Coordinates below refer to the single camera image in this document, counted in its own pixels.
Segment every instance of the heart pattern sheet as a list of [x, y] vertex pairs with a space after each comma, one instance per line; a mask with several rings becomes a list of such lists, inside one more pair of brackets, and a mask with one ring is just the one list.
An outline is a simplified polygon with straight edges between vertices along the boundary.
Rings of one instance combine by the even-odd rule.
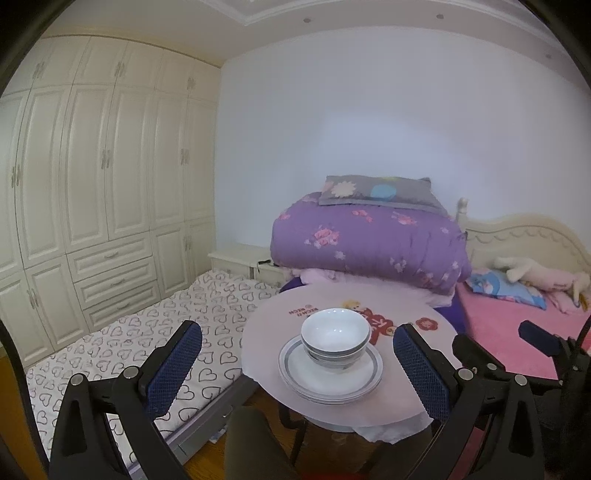
[[[162, 436], [168, 437], [241, 375], [245, 322], [262, 301], [276, 293], [275, 288], [256, 280], [212, 270], [187, 290], [122, 317], [31, 367], [27, 384], [47, 454], [51, 454], [57, 415], [72, 375], [83, 373], [88, 380], [100, 380], [115, 377], [130, 365], [140, 366], [190, 319], [201, 326], [202, 350], [168, 413], [154, 421]], [[108, 414], [108, 418], [123, 460], [130, 466], [136, 458], [121, 422], [116, 415]]]

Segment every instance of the ceiling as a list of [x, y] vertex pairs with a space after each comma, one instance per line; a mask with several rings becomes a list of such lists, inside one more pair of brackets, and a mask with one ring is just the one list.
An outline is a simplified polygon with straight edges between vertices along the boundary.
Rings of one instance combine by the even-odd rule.
[[434, 28], [497, 43], [587, 89], [550, 30], [518, 0], [75, 0], [47, 33], [132, 38], [221, 66], [299, 35], [387, 25]]

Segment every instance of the pink bedsheet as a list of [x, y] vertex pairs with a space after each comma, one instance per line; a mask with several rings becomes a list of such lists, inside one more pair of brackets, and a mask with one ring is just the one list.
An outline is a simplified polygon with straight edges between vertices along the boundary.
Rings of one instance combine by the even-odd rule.
[[[519, 338], [519, 324], [524, 320], [539, 325], [563, 338], [577, 337], [589, 312], [565, 315], [550, 302], [547, 310], [511, 303], [472, 293], [465, 284], [457, 285], [457, 293], [466, 311], [467, 333], [499, 359], [508, 372], [556, 379], [552, 360]], [[591, 333], [583, 344], [591, 348]]]

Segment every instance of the stacked plate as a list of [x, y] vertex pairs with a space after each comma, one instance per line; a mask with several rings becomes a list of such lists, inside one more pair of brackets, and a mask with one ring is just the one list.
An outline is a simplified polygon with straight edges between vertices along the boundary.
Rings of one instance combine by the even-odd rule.
[[279, 354], [281, 377], [300, 396], [325, 405], [344, 405], [361, 399], [378, 386], [384, 365], [379, 352], [367, 344], [349, 368], [325, 368], [314, 362], [300, 335]]

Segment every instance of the white wardrobe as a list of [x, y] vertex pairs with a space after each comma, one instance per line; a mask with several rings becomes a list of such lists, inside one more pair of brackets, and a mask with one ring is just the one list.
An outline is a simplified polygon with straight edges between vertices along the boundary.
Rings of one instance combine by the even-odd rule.
[[0, 98], [0, 317], [25, 365], [209, 269], [219, 69], [37, 42]]

